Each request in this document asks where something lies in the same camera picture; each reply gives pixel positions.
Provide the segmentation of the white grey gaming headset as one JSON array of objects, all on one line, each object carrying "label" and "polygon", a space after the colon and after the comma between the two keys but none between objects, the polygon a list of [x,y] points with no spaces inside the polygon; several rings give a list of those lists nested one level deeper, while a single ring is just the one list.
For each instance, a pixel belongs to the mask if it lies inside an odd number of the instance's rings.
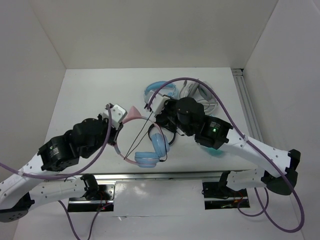
[{"label": "white grey gaming headset", "polygon": [[179,97],[195,99],[197,103],[203,105],[206,115],[212,115],[219,105],[217,98],[205,86],[195,81],[185,80]]}]

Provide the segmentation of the light blue over-ear headphones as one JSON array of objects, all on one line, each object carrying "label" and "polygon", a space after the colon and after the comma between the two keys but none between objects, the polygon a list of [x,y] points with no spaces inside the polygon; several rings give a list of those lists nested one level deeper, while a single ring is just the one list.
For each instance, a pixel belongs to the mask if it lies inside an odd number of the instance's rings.
[{"label": "light blue over-ear headphones", "polygon": [[[157,82],[153,82],[152,84],[148,85],[145,89],[144,89],[144,102],[146,104],[149,103],[149,100],[151,98],[151,96],[156,92],[156,90],[158,90],[163,84],[165,83],[165,81],[157,81]],[[159,90],[159,92],[157,93],[157,95],[160,96],[168,96],[171,98],[177,98],[179,96],[179,90],[177,88],[177,86],[174,83],[170,83],[166,86],[164,86],[162,89]]]}]

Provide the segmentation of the white teal cat-ear headphones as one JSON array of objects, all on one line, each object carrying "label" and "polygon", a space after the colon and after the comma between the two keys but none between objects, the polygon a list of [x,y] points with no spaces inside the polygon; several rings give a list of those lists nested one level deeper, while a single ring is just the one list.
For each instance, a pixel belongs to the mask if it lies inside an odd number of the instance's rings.
[{"label": "white teal cat-ear headphones", "polygon": [[201,125],[197,143],[200,147],[212,156],[221,156],[223,151],[220,149],[224,143],[227,143],[227,133],[229,125],[226,121],[206,115]]}]

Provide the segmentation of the aluminium rail front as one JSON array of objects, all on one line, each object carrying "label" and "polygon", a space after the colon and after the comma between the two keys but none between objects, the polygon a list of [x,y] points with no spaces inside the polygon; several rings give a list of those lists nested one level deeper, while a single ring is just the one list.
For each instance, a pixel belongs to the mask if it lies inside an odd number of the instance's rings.
[{"label": "aluminium rail front", "polygon": [[147,173],[87,173],[75,175],[72,177],[63,177],[62,179],[46,179],[45,182],[74,181],[76,179],[98,181],[141,181],[141,180],[218,180],[224,171],[196,171],[196,172],[147,172]]}]

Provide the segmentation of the aluminium rail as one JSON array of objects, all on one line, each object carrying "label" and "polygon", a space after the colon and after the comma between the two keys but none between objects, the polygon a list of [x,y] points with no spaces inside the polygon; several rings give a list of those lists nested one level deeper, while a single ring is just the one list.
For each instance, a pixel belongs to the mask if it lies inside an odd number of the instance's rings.
[{"label": "aluminium rail", "polygon": [[74,181],[76,179],[98,181],[141,181],[141,180],[218,180],[224,171],[196,171],[196,172],[147,172],[147,173],[87,173],[75,175],[72,177],[63,177],[62,179],[46,179],[45,182]]},{"label": "aluminium rail", "polygon": [[245,82],[244,72],[241,68],[232,68],[232,76],[239,95],[244,118],[251,137],[264,142],[258,119],[256,117],[249,91]]}]

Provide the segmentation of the aluminium rail right side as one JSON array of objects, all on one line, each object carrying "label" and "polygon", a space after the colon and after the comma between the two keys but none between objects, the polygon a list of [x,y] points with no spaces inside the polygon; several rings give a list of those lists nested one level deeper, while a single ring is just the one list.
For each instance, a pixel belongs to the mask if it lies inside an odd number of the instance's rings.
[{"label": "aluminium rail right side", "polygon": [[244,118],[251,137],[264,142],[258,119],[256,117],[249,91],[245,82],[244,72],[241,68],[232,68],[232,76],[239,95]]}]

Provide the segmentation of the small black on-ear headphones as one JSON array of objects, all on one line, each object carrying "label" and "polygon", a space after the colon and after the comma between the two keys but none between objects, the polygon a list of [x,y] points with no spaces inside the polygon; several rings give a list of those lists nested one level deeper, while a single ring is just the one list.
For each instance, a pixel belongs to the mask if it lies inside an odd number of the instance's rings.
[{"label": "small black on-ear headphones", "polygon": [[[149,127],[148,127],[148,130],[147,130],[147,135],[148,135],[148,138],[149,140],[151,141],[152,138],[151,138],[151,132],[153,130],[153,128],[155,127],[155,124],[152,123]],[[172,146],[174,143],[175,143],[175,140],[176,140],[176,135],[177,135],[177,129],[175,128],[175,126],[172,124],[172,123],[165,123],[164,125],[159,125],[159,127],[161,129],[165,129],[167,131],[169,131],[170,133],[173,134],[173,137],[172,139],[170,140],[170,142],[168,143],[169,146]]]}]

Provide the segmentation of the pink blue cat-ear headphones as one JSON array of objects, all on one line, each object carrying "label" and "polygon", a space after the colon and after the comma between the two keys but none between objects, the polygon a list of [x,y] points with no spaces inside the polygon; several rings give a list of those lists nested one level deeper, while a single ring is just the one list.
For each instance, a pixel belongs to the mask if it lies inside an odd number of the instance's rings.
[{"label": "pink blue cat-ear headphones", "polygon": [[[150,114],[144,116],[135,106],[131,106],[122,123],[124,133],[120,134],[121,146],[116,144],[113,147],[122,160],[140,168],[154,168],[168,159],[170,141]],[[155,127],[149,140],[148,128],[151,124]]]}]

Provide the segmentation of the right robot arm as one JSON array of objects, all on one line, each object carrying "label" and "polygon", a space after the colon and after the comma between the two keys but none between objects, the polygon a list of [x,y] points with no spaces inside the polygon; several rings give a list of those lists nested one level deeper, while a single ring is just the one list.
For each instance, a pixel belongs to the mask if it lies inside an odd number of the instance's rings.
[{"label": "right robot arm", "polygon": [[223,196],[246,188],[267,188],[289,196],[297,184],[301,154],[280,150],[236,131],[229,122],[205,114],[204,106],[191,97],[156,97],[150,103],[156,123],[171,123],[201,146],[239,156],[257,167],[252,170],[223,172],[218,190]]}]

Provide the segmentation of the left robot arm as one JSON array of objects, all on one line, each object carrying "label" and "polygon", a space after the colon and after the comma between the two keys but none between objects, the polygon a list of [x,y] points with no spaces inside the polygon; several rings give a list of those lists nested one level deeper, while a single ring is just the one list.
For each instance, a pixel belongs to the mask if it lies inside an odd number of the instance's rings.
[{"label": "left robot arm", "polygon": [[97,198],[100,189],[92,174],[71,180],[60,172],[106,145],[115,145],[126,115],[114,109],[111,114],[105,111],[40,147],[26,165],[0,183],[0,221],[16,221],[41,205],[65,198]]}]

